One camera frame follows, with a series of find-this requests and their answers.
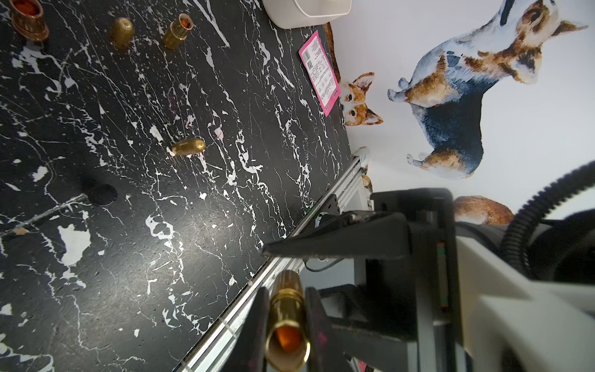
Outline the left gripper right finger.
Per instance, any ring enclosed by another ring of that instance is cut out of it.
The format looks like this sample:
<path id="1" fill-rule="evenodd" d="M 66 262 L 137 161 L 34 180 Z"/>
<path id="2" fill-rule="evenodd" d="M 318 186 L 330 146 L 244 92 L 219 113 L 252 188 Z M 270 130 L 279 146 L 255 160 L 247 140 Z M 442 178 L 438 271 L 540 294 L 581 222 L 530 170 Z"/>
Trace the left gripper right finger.
<path id="1" fill-rule="evenodd" d="M 348 372 L 349 366 L 339 339 L 315 288 L 305 290 L 305 311 L 311 352 L 308 370 L 314 372 Z"/>

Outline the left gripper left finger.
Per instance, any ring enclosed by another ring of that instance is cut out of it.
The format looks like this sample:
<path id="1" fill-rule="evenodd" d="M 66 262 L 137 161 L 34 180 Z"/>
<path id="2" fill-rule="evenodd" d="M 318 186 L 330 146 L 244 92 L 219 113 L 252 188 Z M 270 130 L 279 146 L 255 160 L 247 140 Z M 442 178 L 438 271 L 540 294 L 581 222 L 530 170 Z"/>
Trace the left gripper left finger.
<path id="1" fill-rule="evenodd" d="M 261 287 L 257 291 L 236 344 L 223 365 L 223 372 L 263 371 L 269 310 L 269 291 L 265 287 Z"/>

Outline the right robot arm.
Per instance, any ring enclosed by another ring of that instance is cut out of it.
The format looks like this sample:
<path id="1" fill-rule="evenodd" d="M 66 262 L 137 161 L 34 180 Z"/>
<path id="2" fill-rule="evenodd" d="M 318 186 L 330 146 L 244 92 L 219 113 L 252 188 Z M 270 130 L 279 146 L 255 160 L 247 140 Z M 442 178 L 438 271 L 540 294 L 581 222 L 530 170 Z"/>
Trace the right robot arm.
<path id="1" fill-rule="evenodd" d="M 268 257 L 351 258 L 360 285 L 306 291 L 311 370 L 336 351 L 382 371 L 592 371 L 594 213 L 548 222 L 594 185 L 586 164 L 504 226 L 458 223 L 443 188 L 373 195 Z"/>

